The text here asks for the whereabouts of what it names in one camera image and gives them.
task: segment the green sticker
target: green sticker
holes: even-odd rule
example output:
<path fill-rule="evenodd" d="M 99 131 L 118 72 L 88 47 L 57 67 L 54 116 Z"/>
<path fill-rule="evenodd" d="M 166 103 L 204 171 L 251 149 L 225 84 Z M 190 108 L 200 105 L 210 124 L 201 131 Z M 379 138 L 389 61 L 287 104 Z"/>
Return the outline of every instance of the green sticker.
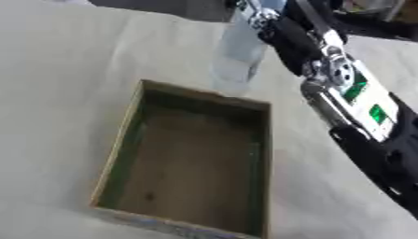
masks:
<path fill-rule="evenodd" d="M 378 123 L 382 124 L 387 116 L 379 105 L 374 105 L 369 111 L 371 117 Z"/>

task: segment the white table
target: white table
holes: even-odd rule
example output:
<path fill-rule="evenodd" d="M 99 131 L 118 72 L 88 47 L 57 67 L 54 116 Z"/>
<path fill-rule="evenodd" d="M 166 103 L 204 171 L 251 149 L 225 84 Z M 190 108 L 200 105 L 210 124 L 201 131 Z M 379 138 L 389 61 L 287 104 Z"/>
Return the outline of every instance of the white table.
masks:
<path fill-rule="evenodd" d="M 0 238 L 168 238 L 88 207 L 138 79 L 210 89 L 224 25 L 168 15 L 3 0 Z M 418 46 L 354 37 L 351 52 L 418 109 Z M 300 81 L 269 50 L 249 98 L 273 103 L 272 238 L 416 238 L 418 222 L 327 136 Z"/>

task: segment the water bottle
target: water bottle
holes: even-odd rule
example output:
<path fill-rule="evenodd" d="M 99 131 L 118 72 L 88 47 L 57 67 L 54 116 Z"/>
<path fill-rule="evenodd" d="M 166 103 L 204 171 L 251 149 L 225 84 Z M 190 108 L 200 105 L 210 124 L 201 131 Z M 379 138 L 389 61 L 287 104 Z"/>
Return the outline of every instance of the water bottle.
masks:
<path fill-rule="evenodd" d="M 263 7 L 281 11 L 286 0 L 262 0 Z M 238 96 L 249 88 L 267 45 L 258 39 L 257 32 L 235 10 L 217 48 L 211 66 L 215 89 L 225 95 Z"/>

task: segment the wooden box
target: wooden box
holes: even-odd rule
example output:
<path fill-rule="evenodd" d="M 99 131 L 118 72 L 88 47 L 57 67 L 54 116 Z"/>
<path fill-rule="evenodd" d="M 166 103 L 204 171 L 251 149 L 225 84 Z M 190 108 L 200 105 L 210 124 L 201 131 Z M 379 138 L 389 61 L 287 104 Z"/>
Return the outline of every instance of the wooden box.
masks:
<path fill-rule="evenodd" d="M 141 80 L 91 206 L 189 238 L 266 238 L 270 105 Z"/>

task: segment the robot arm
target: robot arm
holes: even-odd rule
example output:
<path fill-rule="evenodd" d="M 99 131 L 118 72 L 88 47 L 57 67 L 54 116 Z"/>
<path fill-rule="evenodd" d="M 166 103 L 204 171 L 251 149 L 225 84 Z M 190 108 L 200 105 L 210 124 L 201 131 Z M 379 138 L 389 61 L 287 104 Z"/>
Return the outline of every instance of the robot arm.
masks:
<path fill-rule="evenodd" d="M 418 116 L 344 50 L 327 1 L 287 0 L 282 12 L 238 2 L 258 37 L 304 78 L 301 92 L 349 158 L 418 218 Z"/>

